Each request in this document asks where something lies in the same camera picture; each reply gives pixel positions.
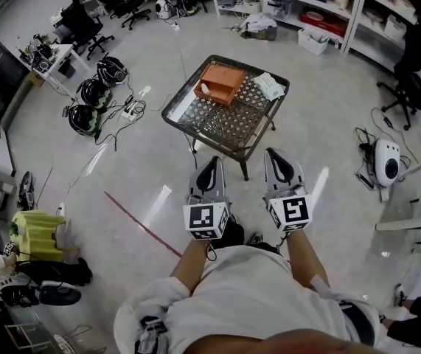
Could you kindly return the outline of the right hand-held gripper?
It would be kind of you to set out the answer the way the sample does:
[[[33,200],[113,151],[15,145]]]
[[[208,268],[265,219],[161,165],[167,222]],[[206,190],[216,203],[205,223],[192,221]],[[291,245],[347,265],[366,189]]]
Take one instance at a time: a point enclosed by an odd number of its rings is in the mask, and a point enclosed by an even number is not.
[[[292,155],[274,147],[265,150],[263,159],[268,188],[263,200],[276,228],[280,233],[305,228],[313,213],[301,165]]]

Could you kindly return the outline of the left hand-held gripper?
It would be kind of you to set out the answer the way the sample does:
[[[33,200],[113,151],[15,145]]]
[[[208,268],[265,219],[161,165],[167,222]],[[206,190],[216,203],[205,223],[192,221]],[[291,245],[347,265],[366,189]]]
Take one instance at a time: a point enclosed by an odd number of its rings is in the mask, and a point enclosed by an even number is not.
[[[213,156],[198,166],[189,177],[188,191],[183,206],[185,230],[196,240],[221,239],[230,218],[229,199],[226,196],[203,196],[205,192],[213,195],[226,193],[220,157]]]

